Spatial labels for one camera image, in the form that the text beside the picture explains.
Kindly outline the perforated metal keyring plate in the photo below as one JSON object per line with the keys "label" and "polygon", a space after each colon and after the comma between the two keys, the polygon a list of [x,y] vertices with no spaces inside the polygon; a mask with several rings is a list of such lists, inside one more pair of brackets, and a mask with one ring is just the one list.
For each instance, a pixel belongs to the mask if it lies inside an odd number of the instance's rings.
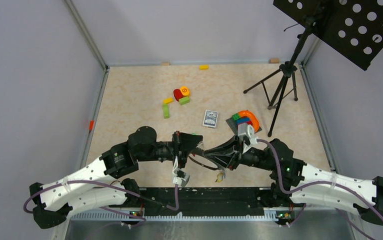
{"label": "perforated metal keyring plate", "polygon": [[205,150],[205,144],[204,142],[200,142],[197,148],[188,155],[188,158],[195,164],[199,165],[200,167],[203,167],[205,169],[211,170],[211,171],[217,171],[217,174],[219,172],[225,173],[226,178],[226,169],[218,167],[215,163],[212,163],[208,159],[205,158],[204,155]]}

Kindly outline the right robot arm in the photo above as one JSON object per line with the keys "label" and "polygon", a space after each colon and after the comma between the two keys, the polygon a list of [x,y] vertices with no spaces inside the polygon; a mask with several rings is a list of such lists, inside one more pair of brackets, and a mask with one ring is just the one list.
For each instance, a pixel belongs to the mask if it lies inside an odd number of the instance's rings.
{"label": "right robot arm", "polygon": [[273,180],[267,206],[320,205],[360,216],[364,221],[383,226],[383,177],[363,180],[317,168],[294,158],[284,142],[257,139],[266,144],[258,149],[234,136],[218,147],[203,150],[201,157],[229,170],[245,165],[270,171]]}

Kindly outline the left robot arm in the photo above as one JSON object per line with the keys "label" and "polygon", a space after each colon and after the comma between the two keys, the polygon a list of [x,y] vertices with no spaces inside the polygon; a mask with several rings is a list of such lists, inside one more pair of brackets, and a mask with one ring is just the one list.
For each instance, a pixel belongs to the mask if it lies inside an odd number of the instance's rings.
{"label": "left robot arm", "polygon": [[[142,126],[102,153],[85,167],[53,183],[33,183],[23,210],[32,214],[41,229],[62,224],[72,216],[110,205],[138,204],[141,195],[133,179],[118,180],[139,170],[139,162],[172,162],[171,181],[174,192],[185,187],[189,174],[183,171],[189,154],[203,141],[203,136],[175,131],[171,141],[157,141],[157,132]],[[27,204],[33,201],[32,210]]]}

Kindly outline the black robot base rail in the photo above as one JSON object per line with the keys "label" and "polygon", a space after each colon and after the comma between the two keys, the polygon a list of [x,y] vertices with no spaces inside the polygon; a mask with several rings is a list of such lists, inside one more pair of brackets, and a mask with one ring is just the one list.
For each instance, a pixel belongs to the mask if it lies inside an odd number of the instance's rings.
{"label": "black robot base rail", "polygon": [[185,217],[245,217],[262,216],[265,208],[275,207],[269,191],[259,187],[197,187],[178,190],[179,209],[174,207],[173,187],[148,187],[140,189],[143,198],[128,196],[122,208],[143,210],[151,217],[174,216],[182,213]]}

